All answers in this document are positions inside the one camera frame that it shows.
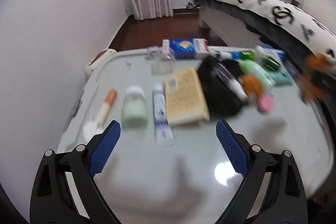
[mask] beige book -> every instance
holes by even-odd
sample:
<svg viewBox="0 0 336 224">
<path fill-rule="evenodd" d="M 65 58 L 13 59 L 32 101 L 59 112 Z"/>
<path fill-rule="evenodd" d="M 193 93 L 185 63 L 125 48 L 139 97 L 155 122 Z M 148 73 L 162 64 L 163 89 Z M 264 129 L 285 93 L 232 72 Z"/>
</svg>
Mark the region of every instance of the beige book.
<svg viewBox="0 0 336 224">
<path fill-rule="evenodd" d="M 167 120 L 170 126 L 210 120 L 201 82 L 189 67 L 165 79 Z"/>
</svg>

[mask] jar with white lid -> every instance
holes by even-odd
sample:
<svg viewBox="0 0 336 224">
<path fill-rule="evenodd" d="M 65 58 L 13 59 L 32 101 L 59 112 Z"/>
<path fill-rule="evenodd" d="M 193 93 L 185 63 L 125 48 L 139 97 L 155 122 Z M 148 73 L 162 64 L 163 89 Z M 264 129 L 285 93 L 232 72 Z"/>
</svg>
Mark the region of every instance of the jar with white lid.
<svg viewBox="0 0 336 224">
<path fill-rule="evenodd" d="M 131 85 L 126 90 L 122 123 L 125 127 L 142 127 L 147 124 L 146 100 L 139 85 Z"/>
</svg>

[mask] pink cap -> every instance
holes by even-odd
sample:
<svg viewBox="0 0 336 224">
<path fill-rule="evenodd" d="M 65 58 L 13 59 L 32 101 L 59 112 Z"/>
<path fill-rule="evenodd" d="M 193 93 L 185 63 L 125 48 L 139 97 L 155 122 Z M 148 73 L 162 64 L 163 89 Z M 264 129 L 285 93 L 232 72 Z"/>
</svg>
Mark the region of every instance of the pink cap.
<svg viewBox="0 0 336 224">
<path fill-rule="evenodd" d="M 259 97 L 258 100 L 258 110 L 260 112 L 270 112 L 273 108 L 273 98 L 272 96 L 267 93 L 263 94 Z"/>
</svg>

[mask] blue gripper pad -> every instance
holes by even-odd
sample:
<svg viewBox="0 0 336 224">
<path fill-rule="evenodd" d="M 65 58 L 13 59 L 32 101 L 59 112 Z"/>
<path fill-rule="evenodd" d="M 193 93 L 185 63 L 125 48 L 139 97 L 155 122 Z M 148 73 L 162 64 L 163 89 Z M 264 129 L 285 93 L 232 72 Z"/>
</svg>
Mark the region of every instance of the blue gripper pad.
<svg viewBox="0 0 336 224">
<path fill-rule="evenodd" d="M 103 168 L 119 138 L 120 124 L 115 122 L 91 154 L 90 167 L 88 169 L 90 177 L 93 178 L 95 174 L 103 171 Z"/>
<path fill-rule="evenodd" d="M 245 178 L 249 171 L 247 156 L 223 121 L 217 122 L 216 134 L 234 170 Z"/>
</svg>

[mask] dark brown floor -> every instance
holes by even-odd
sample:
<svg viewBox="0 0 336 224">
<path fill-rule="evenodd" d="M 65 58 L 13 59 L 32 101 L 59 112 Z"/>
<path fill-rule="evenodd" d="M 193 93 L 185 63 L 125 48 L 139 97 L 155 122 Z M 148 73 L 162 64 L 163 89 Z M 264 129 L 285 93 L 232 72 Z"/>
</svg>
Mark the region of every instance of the dark brown floor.
<svg viewBox="0 0 336 224">
<path fill-rule="evenodd" d="M 210 29 L 198 26 L 198 13 L 176 14 L 174 17 L 128 19 L 120 29 L 110 48 L 116 51 L 161 46 L 166 38 L 205 38 L 211 46 L 226 46 Z"/>
</svg>

